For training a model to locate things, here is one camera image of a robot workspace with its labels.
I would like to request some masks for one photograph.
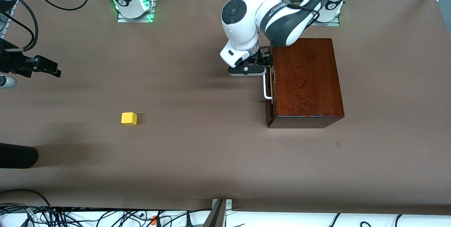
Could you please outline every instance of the wooden block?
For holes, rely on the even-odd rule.
[[[345,116],[332,39],[303,38],[272,49],[269,128],[325,128]]]
[[[123,112],[121,118],[121,124],[126,126],[133,126],[137,124],[138,116],[134,112]]]

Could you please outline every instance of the white metal handle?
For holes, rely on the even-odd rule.
[[[272,97],[269,97],[268,95],[266,95],[266,78],[265,78],[265,75],[263,75],[263,96],[265,97],[266,100],[272,100]]]

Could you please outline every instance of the wooden box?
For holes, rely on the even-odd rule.
[[[272,58],[269,128],[325,128],[345,116],[332,39],[301,38],[273,48]]]

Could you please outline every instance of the yellow cube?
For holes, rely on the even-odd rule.
[[[133,126],[137,124],[138,116],[134,112],[123,112],[121,123],[126,126]]]

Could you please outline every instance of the white floor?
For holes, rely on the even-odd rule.
[[[175,218],[186,211],[165,211],[161,217],[171,216]],[[76,220],[91,220],[93,222],[82,222],[80,225],[70,225],[71,227],[94,227],[97,224],[97,219],[105,213],[99,212],[77,212],[70,213],[69,216]],[[151,219],[157,214],[157,211],[139,211],[135,216],[145,213],[145,219]],[[149,221],[142,221],[136,217],[124,222],[121,225],[117,222],[123,216],[124,212],[118,211],[112,215],[108,215],[103,220],[100,220],[99,227],[138,227],[145,226]],[[190,218],[194,226],[201,226],[207,218],[209,211],[199,211],[191,213]],[[264,213],[264,212],[245,212],[245,211],[231,211],[227,213],[225,227],[271,227],[271,226],[287,226],[287,227],[325,227],[330,226],[336,214],[322,214],[322,213]],[[393,227],[395,225],[395,214],[340,214],[337,218],[334,227],[358,227],[362,221],[368,222],[371,227]],[[5,227],[19,227],[21,226],[27,214],[4,214],[0,216],[0,226]],[[34,216],[35,221],[45,221],[40,214]],[[161,219],[161,225],[168,223],[168,218]],[[45,224],[36,224],[36,227],[45,227]],[[185,227],[186,217],[175,219],[173,227]],[[431,216],[431,215],[402,215],[398,221],[398,227],[445,227],[451,226],[451,216]]]

